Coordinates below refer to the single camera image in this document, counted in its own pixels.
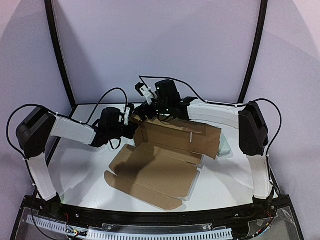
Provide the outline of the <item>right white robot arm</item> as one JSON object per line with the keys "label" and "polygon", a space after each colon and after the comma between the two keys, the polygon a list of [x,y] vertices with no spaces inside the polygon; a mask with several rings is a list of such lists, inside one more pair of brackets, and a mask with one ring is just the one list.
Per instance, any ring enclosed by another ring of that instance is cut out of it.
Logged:
{"label": "right white robot arm", "polygon": [[155,88],[149,87],[144,76],[135,85],[135,90],[145,99],[136,108],[143,119],[163,115],[186,121],[205,121],[223,124],[238,130],[238,144],[249,161],[253,180],[253,200],[273,197],[267,146],[268,127],[259,105],[248,103],[222,103],[203,99],[198,93],[182,98],[171,77],[158,77]]}

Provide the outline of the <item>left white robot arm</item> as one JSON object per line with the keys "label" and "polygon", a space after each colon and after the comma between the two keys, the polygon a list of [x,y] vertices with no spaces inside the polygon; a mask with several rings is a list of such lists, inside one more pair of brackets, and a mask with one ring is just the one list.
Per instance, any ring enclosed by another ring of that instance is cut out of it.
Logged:
{"label": "left white robot arm", "polygon": [[45,159],[49,137],[64,138],[94,148],[107,145],[111,140],[131,140],[138,129],[138,124],[130,121],[134,108],[131,103],[123,110],[107,107],[93,125],[88,125],[37,106],[18,126],[16,137],[42,199],[47,202],[58,195]]}

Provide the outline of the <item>pale green rectangular block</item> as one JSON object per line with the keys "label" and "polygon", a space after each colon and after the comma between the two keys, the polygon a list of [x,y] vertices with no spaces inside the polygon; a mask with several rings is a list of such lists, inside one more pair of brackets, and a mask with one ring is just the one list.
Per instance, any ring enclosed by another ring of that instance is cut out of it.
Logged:
{"label": "pale green rectangular block", "polygon": [[220,139],[219,139],[219,148],[217,155],[219,157],[227,156],[231,152],[230,145],[223,133],[220,134]]}

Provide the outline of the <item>black enclosure frame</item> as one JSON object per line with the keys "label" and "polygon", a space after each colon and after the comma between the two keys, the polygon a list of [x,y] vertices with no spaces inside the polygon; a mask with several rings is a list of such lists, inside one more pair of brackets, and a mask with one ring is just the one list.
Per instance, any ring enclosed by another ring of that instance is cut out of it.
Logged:
{"label": "black enclosure frame", "polygon": [[[52,46],[54,49],[54,54],[56,58],[56,62],[58,65],[58,69],[60,72],[60,76],[62,79],[62,83],[64,86],[64,90],[66,92],[69,104],[71,106],[71,111],[74,112],[76,108],[78,107],[78,104],[76,103],[75,96],[71,87],[71,83],[69,80],[69,76],[67,73],[67,68],[66,64],[64,61],[63,57],[63,52],[61,49],[61,44],[60,44],[60,39],[58,36],[58,30],[56,27],[56,18],[55,18],[55,13],[54,13],[54,7],[53,7],[53,2],[51,0],[45,0],[44,1],[45,5],[45,12],[46,12],[46,18],[47,18],[47,23],[49,27],[49,32],[50,32],[50,37],[51,37],[51,42]],[[255,36],[254,36],[254,41],[252,45],[252,50],[248,62],[248,67],[246,70],[246,74],[243,80],[242,88],[238,97],[237,101],[237,106],[240,107],[241,104],[244,102],[245,97],[248,92],[248,88],[251,82],[253,70],[256,64],[260,44],[261,44],[261,39],[262,39],[262,34],[264,30],[264,24],[265,24],[265,19],[266,19],[266,13],[267,13],[267,7],[268,7],[268,1],[267,0],[262,0],[260,2],[260,8],[259,8],[259,15],[257,19],[257,26],[255,30]]]}

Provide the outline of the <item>brown cardboard paper box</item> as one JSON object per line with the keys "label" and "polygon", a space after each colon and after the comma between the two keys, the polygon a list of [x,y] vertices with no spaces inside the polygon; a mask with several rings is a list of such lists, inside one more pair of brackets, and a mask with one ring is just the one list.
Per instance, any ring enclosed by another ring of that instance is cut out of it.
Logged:
{"label": "brown cardboard paper box", "polygon": [[106,183],[165,211],[181,207],[202,158],[217,157],[222,130],[180,119],[131,119],[138,125],[134,145],[125,144],[110,163]]}

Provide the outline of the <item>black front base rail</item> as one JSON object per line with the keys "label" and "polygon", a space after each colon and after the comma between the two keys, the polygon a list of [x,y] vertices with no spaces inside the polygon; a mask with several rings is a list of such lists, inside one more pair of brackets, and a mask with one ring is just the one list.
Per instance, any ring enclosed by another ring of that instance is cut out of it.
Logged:
{"label": "black front base rail", "polygon": [[72,227],[84,229],[105,229],[108,225],[119,230],[120,227],[182,227],[209,224],[211,227],[228,227],[234,239],[249,240],[255,235],[257,240],[303,240],[303,232],[296,211],[288,195],[272,200],[268,212],[255,210],[253,204],[245,204],[221,209],[187,212],[128,212],[101,210],[87,207],[62,205],[64,215],[60,220]]}

